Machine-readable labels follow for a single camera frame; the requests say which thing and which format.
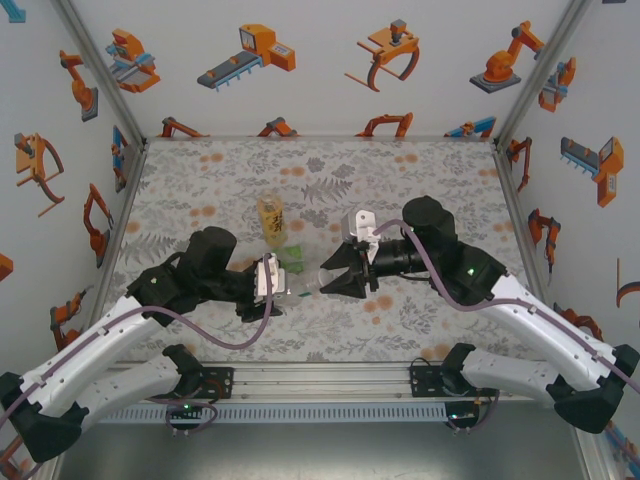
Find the floral tablecloth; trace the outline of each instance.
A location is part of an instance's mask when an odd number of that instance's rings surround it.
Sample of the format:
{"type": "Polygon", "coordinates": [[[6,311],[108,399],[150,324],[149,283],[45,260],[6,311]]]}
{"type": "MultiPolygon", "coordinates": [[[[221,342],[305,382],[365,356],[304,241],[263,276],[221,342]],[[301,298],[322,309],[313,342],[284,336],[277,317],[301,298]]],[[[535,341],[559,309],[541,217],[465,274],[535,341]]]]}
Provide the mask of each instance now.
{"type": "MultiPolygon", "coordinates": [[[[339,223],[351,208],[376,213],[378,224],[400,218],[402,206],[428,194],[456,219],[461,240],[485,249],[526,283],[522,260],[488,143],[265,139],[151,143],[105,308],[144,269],[184,250],[208,225],[231,231],[238,246],[230,268],[241,270],[270,251],[256,200],[277,187],[286,203],[288,245],[301,245],[308,267],[340,242],[339,223]]],[[[389,232],[387,237],[398,237],[389,232]]],[[[460,314],[424,283],[381,280],[367,300],[316,294],[274,317],[263,337],[238,352],[222,350],[174,322],[132,349],[126,360],[148,360],[184,343],[202,361],[408,361],[443,358],[456,342],[528,357],[530,351],[497,325],[460,314]]],[[[207,302],[189,317],[212,334],[240,343],[257,328],[234,305],[207,302]]]]}

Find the table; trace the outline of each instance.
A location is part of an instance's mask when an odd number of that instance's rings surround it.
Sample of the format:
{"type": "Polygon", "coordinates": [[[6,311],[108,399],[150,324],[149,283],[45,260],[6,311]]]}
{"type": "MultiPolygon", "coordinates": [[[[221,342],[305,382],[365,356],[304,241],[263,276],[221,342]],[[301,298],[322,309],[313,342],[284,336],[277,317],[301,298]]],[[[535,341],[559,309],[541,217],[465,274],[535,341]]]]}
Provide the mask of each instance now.
{"type": "MultiPolygon", "coordinates": [[[[256,200],[271,187],[286,202],[288,244],[302,245],[308,267],[318,266],[339,246],[339,223],[351,208],[374,211],[380,225],[399,218],[407,201],[428,194],[453,213],[461,240],[495,256],[526,284],[489,143],[157,140],[150,144],[126,220],[105,309],[143,270],[184,250],[189,236],[208,225],[238,238],[232,269],[243,269],[270,251],[256,200]]],[[[394,237],[399,232],[388,234],[394,237]]],[[[207,302],[188,316],[219,338],[240,343],[257,324],[242,324],[234,309],[207,302]]],[[[255,345],[242,351],[222,350],[174,322],[123,360],[146,361],[167,345],[184,343],[201,361],[406,362],[417,356],[442,359],[457,342],[535,358],[505,330],[454,311],[425,284],[385,278],[366,301],[314,295],[286,308],[255,345]]]]}

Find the gray floor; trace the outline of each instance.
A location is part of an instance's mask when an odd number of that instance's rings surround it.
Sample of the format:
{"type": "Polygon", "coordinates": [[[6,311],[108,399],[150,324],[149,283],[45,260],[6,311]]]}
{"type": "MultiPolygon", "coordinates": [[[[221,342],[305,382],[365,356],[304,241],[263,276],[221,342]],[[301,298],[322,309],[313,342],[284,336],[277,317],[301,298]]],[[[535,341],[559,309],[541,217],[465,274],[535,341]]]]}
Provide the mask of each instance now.
{"type": "Polygon", "coordinates": [[[442,424],[219,425],[191,439],[99,425],[60,479],[583,479],[574,445],[552,410],[531,403],[500,405],[469,437],[442,424]]]}

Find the yellow bottle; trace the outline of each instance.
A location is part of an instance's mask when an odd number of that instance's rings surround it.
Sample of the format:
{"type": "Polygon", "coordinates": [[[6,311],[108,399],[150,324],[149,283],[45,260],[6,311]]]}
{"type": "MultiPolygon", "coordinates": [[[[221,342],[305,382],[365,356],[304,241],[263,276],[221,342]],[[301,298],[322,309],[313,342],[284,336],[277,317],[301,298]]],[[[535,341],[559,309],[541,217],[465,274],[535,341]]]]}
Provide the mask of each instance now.
{"type": "Polygon", "coordinates": [[[258,198],[258,213],[264,239],[272,247],[280,247],[287,241],[284,223],[284,202],[273,190],[265,190],[258,198]]]}

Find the green object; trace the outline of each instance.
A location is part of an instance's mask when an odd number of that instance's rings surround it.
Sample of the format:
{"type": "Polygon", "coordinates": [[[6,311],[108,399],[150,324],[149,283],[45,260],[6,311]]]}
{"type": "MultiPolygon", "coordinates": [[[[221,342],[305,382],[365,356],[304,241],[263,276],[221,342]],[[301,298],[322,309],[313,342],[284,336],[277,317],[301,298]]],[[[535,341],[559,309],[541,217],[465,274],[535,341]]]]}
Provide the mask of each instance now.
{"type": "Polygon", "coordinates": [[[291,245],[289,247],[278,247],[273,253],[278,256],[280,265],[285,272],[299,274],[304,272],[304,252],[302,246],[291,245]]]}

